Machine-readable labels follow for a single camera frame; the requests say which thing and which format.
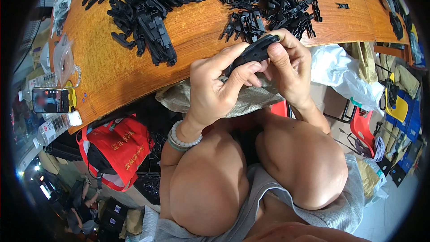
phone screen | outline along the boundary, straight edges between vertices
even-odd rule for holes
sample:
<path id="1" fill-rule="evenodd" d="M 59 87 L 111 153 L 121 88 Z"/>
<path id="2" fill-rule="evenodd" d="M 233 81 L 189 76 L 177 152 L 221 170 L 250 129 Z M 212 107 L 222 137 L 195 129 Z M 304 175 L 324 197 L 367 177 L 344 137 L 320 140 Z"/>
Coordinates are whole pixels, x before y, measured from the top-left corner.
<path id="1" fill-rule="evenodd" d="M 67 89 L 33 88 L 32 94 L 35 113 L 69 112 L 69 91 Z"/>

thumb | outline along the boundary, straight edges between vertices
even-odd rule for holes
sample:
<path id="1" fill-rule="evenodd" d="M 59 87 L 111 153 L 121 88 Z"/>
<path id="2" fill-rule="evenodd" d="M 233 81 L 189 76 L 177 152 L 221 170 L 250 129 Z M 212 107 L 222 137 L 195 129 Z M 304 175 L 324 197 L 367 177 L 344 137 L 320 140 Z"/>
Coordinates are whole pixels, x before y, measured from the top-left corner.
<path id="1" fill-rule="evenodd" d="M 261 64 L 255 61 L 236 67 L 222 88 L 224 96 L 237 98 L 244 83 L 260 69 Z"/>
<path id="2" fill-rule="evenodd" d="M 270 44 L 267 48 L 267 54 L 273 65 L 278 69 L 281 77 L 287 78 L 293 73 L 294 69 L 291 66 L 290 56 L 288 56 L 287 51 L 280 43 Z"/>

white container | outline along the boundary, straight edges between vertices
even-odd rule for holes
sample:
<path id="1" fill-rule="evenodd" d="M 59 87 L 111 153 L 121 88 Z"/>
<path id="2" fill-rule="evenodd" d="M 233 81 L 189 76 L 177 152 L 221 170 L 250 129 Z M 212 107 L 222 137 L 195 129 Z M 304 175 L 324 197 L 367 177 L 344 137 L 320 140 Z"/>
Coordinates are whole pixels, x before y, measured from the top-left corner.
<path id="1" fill-rule="evenodd" d="M 37 78 L 33 78 L 28 81 L 28 83 L 25 85 L 22 91 L 18 92 L 19 101 L 22 101 L 23 99 L 25 99 L 28 102 L 31 102 L 33 98 L 31 91 L 33 90 L 34 87 L 55 88 L 57 87 L 57 82 L 58 82 L 58 79 L 55 73 L 48 73 L 48 74 L 41 75 Z"/>
<path id="2" fill-rule="evenodd" d="M 57 114 L 39 126 L 37 137 L 33 139 L 33 143 L 36 148 L 40 146 L 46 147 L 71 126 L 81 124 L 82 119 L 78 110 L 67 114 Z"/>

red tote bag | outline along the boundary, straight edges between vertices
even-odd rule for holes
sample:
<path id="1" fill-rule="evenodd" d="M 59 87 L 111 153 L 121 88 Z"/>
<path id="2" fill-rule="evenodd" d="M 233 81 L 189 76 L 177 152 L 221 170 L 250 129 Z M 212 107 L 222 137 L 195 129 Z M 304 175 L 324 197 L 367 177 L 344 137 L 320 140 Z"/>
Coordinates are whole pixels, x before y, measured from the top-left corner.
<path id="1" fill-rule="evenodd" d="M 93 175 L 98 170 L 88 164 L 88 148 L 93 143 L 109 161 L 117 175 L 103 174 L 102 183 L 116 191 L 126 191 L 136 181 L 136 171 L 149 154 L 147 129 L 129 116 L 117 119 L 87 133 L 82 129 L 82 139 L 77 141 L 82 158 Z"/>

wooden table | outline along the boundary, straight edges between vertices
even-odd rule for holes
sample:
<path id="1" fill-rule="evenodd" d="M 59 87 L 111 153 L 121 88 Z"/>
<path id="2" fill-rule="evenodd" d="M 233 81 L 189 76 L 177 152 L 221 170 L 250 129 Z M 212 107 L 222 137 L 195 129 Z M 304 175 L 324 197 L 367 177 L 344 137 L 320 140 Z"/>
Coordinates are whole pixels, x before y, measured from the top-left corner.
<path id="1" fill-rule="evenodd" d="M 306 46 L 375 40 L 399 42 L 378 0 L 318 2 L 323 22 L 312 21 L 317 37 L 308 39 L 304 33 L 301 42 Z M 335 3 L 348 3 L 350 8 L 338 9 Z M 156 67 L 148 49 L 143 56 L 137 57 L 137 47 L 129 51 L 112 39 L 110 32 L 120 33 L 120 30 L 112 17 L 106 14 L 109 9 L 108 0 L 93 5 L 88 11 L 82 6 L 82 0 L 71 2 L 63 33 L 74 40 L 74 61 L 82 69 L 81 83 L 76 88 L 76 109 L 81 114 L 83 125 L 71 127 L 69 133 L 154 90 L 188 78 L 188 67 L 193 61 L 211 57 L 224 47 L 241 41 L 226 43 L 218 40 L 229 14 L 237 10 L 229 10 L 229 6 L 223 6 L 218 0 L 192 2 L 174 8 L 164 20 L 178 62 L 173 67 L 167 67 L 165 63 Z M 58 37 L 49 40 L 51 59 L 55 40 Z M 71 77 L 71 80 L 75 83 L 77 77 Z"/>

